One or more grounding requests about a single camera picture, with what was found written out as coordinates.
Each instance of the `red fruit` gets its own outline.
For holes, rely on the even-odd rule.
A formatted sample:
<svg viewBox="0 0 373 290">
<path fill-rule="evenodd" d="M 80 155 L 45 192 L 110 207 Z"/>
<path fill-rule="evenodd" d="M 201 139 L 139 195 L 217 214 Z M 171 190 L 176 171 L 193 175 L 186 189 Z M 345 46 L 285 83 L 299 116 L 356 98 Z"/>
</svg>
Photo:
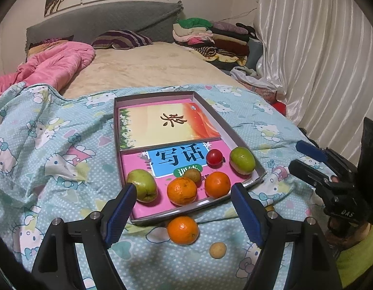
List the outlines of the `red fruit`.
<svg viewBox="0 0 373 290">
<path fill-rule="evenodd" d="M 223 162 L 223 154 L 218 149 L 211 149 L 206 155 L 206 163 L 210 166 L 217 166 Z"/>
</svg>

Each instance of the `blue gripper pad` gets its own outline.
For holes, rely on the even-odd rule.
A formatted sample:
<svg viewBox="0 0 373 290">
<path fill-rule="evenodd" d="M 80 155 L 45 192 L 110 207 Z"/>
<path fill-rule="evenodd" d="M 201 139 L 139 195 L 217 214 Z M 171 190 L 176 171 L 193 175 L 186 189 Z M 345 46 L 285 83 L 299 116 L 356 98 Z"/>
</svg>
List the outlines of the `blue gripper pad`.
<svg viewBox="0 0 373 290">
<path fill-rule="evenodd" d="M 299 141 L 296 144 L 296 150 L 306 156 L 309 156 L 316 161 L 326 163 L 328 160 L 327 155 L 323 150 L 315 147 L 313 144 L 306 143 L 305 141 Z"/>
<path fill-rule="evenodd" d="M 108 201 L 102 209 L 101 234 L 107 248 L 119 241 L 136 200 L 137 189 L 127 183 L 118 196 Z"/>
<path fill-rule="evenodd" d="M 264 206 L 257 199 L 252 199 L 241 183 L 232 186 L 231 200 L 249 240 L 262 248 L 268 236 Z"/>
</svg>

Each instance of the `beige blanket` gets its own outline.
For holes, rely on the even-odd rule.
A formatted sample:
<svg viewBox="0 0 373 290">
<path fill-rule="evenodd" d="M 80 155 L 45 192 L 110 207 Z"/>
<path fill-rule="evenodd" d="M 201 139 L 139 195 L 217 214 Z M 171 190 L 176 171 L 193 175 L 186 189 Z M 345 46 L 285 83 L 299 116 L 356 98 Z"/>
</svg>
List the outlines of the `beige blanket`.
<svg viewBox="0 0 373 290">
<path fill-rule="evenodd" d="M 232 85 L 233 78 L 188 50 L 171 43 L 130 50 L 96 50 L 94 61 L 73 77 L 60 93 L 68 99 L 124 87 Z"/>
</svg>

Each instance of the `headboard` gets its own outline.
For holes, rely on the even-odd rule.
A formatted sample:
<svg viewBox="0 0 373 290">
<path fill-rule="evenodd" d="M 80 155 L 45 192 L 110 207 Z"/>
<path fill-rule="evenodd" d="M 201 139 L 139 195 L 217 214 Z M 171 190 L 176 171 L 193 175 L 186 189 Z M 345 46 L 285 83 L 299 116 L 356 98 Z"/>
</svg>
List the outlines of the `headboard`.
<svg viewBox="0 0 373 290">
<path fill-rule="evenodd" d="M 74 35 L 74 41 L 91 44 L 108 30 L 132 30 L 153 41 L 173 42 L 172 30 L 182 2 L 120 1 L 81 7 L 27 28 L 30 43 Z"/>
</svg>

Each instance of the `green oval label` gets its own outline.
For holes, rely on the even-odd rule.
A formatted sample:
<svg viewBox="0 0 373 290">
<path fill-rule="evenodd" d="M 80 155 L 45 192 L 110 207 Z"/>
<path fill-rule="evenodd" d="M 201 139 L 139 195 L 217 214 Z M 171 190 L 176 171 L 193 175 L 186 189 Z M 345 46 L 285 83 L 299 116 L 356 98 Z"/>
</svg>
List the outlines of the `green oval label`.
<svg viewBox="0 0 373 290">
<path fill-rule="evenodd" d="M 178 177 L 182 177 L 185 173 L 185 171 L 187 171 L 188 169 L 197 169 L 198 171 L 202 172 L 203 171 L 203 167 L 201 165 L 199 165 L 198 163 L 194 164 L 194 165 L 189 165 L 189 166 L 184 166 L 182 168 L 177 168 L 177 169 L 174 169 L 173 171 L 173 175 L 178 178 Z"/>
</svg>

